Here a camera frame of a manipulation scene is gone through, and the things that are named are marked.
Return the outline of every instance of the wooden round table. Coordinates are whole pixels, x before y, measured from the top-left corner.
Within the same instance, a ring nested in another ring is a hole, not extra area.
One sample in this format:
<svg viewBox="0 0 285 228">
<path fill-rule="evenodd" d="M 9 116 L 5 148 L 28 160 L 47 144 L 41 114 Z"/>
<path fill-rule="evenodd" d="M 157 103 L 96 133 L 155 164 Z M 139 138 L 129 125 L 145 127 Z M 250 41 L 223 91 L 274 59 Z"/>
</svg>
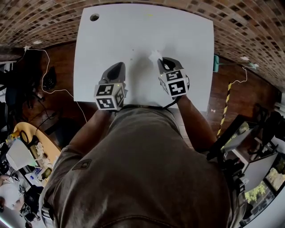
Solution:
<svg viewBox="0 0 285 228">
<path fill-rule="evenodd" d="M 33 135 L 36 135 L 36 130 L 37 128 L 35 126 L 33 126 L 30 123 L 27 122 L 20 122 L 18 123 L 15 128 L 14 128 L 14 132 L 18 130 L 21 131 L 23 130 L 28 137 L 28 141 L 31 142 Z M 39 139 L 39 141 L 41 142 L 41 144 L 44 147 L 44 152 L 46 153 L 46 155 L 48 156 L 48 159 L 50 160 L 50 162 L 53 164 L 54 161 L 56 160 L 56 158 L 60 155 L 61 150 L 58 146 L 56 146 L 50 139 L 49 137 L 41 132 L 39 129 L 37 130 L 37 137 Z M 45 182 L 43 182 L 43 186 L 46 185 L 48 181 L 48 178 L 46 179 Z"/>
</svg>

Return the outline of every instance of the white cube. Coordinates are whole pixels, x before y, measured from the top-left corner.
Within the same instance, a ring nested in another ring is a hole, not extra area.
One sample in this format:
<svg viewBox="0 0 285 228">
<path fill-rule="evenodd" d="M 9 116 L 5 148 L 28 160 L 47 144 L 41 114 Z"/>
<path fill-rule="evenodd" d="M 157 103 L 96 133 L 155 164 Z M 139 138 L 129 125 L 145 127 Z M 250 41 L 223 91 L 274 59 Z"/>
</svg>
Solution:
<svg viewBox="0 0 285 228">
<path fill-rule="evenodd" d="M 94 97 L 99 110 L 118 110 L 125 98 L 123 84 L 96 85 Z"/>
<path fill-rule="evenodd" d="M 159 76 L 160 85 L 172 98 L 187 93 L 189 79 L 184 69 L 174 70 Z"/>
</svg>

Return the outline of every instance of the white bucket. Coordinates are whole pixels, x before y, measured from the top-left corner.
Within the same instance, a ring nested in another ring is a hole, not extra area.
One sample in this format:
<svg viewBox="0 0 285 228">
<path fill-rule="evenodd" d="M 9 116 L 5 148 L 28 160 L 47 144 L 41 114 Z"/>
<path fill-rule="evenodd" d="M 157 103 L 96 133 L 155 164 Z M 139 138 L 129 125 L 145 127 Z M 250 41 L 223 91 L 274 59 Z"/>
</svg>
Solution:
<svg viewBox="0 0 285 228">
<path fill-rule="evenodd" d="M 20 139 L 14 141 L 6 154 L 6 158 L 14 170 L 19 170 L 35 162 L 31 152 Z"/>
</svg>

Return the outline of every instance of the white table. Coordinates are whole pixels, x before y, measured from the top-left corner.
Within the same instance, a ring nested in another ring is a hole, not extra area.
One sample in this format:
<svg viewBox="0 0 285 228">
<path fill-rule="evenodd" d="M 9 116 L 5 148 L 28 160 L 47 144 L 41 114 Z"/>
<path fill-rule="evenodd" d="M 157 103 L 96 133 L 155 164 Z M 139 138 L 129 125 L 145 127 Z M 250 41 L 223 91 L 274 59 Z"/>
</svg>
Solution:
<svg viewBox="0 0 285 228">
<path fill-rule="evenodd" d="M 93 14 L 99 15 L 98 20 L 90 20 Z M 94 102 L 94 88 L 103 72 L 122 61 L 128 90 L 124 104 L 171 103 L 160 87 L 157 63 L 149 60 L 152 51 L 181 62 L 190 79 L 188 97 L 198 110 L 206 111 L 212 85 L 213 22 L 146 4 L 109 4 L 83 10 L 74 61 L 74 100 Z"/>
</svg>

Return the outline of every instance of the gray shirt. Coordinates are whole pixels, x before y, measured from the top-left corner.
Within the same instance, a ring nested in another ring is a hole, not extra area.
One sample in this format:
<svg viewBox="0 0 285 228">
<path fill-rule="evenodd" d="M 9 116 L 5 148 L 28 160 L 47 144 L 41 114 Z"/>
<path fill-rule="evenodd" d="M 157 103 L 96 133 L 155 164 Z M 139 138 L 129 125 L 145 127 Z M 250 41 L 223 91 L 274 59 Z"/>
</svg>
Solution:
<svg viewBox="0 0 285 228">
<path fill-rule="evenodd" d="M 225 228 L 223 173 L 190 149 L 166 110 L 125 109 L 87 155 L 67 146 L 45 187 L 59 227 Z"/>
</svg>

